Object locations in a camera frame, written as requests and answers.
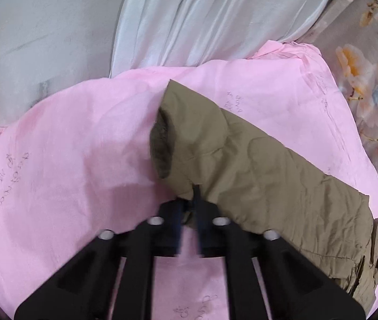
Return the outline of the pink quilt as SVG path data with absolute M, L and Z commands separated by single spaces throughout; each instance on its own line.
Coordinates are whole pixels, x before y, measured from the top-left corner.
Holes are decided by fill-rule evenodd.
M 89 80 L 0 128 L 0 308 L 8 316 L 100 230 L 132 230 L 178 197 L 150 149 L 171 81 L 367 195 L 378 218 L 378 174 L 314 46 L 269 41 L 250 59 Z M 378 308 L 378 286 L 375 295 L 366 312 Z

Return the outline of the white satin curtain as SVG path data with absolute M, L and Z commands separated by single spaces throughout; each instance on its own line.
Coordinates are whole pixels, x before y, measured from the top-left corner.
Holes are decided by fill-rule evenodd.
M 242 59 L 305 34 L 328 0 L 123 0 L 110 74 Z

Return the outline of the olive quilted puffer jacket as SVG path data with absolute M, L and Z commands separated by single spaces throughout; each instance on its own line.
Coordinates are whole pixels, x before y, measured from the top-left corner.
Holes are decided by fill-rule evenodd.
M 280 232 L 369 311 L 378 286 L 378 218 L 369 198 L 248 121 L 169 82 L 150 134 L 158 176 L 243 229 Z

